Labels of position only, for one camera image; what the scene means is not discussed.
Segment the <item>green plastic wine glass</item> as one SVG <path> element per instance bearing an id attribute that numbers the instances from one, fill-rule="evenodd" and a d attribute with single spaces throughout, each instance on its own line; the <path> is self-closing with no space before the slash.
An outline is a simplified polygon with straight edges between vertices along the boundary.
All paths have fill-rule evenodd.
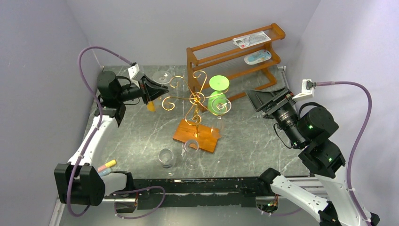
<path id="1" fill-rule="evenodd" d="M 215 75 L 209 80 L 209 85 L 211 89 L 214 90 L 213 93 L 208 97 L 208 105 L 207 108 L 210 112 L 214 114 L 218 114 L 217 112 L 217 103 L 225 103 L 223 100 L 217 100 L 217 98 L 226 98 L 225 92 L 228 90 L 230 81 L 227 77 L 223 75 Z"/>

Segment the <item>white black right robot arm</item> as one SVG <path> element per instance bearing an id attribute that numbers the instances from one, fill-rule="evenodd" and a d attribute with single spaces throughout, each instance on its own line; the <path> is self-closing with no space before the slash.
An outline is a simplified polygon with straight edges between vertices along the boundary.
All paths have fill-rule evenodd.
<path id="1" fill-rule="evenodd" d="M 255 111 L 274 119 L 289 138 L 292 148 L 299 149 L 299 158 L 324 187 L 327 198 L 319 197 L 295 185 L 280 172 L 268 168 L 259 178 L 259 191 L 276 194 L 309 213 L 321 226 L 376 226 L 377 214 L 369 212 L 354 200 L 350 188 L 349 164 L 340 148 L 330 140 L 338 130 L 332 114 L 319 104 L 303 116 L 294 109 L 295 96 L 286 89 L 276 92 L 247 90 Z"/>

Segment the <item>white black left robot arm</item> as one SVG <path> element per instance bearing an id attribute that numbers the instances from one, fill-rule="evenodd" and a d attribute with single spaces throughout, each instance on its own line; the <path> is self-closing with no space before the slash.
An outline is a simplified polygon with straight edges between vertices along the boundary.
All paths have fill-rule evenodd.
<path id="1" fill-rule="evenodd" d="M 130 197 L 135 190 L 130 172 L 116 171 L 100 176 L 98 154 L 111 135 L 119 128 L 126 111 L 126 102 L 141 99 L 148 104 L 168 93 L 161 85 L 139 73 L 127 85 L 112 71 L 101 72 L 97 77 L 98 103 L 93 124 L 76 153 L 67 163 L 60 163 L 54 170 L 56 187 L 61 203 L 98 206 L 104 197 L 119 194 Z"/>

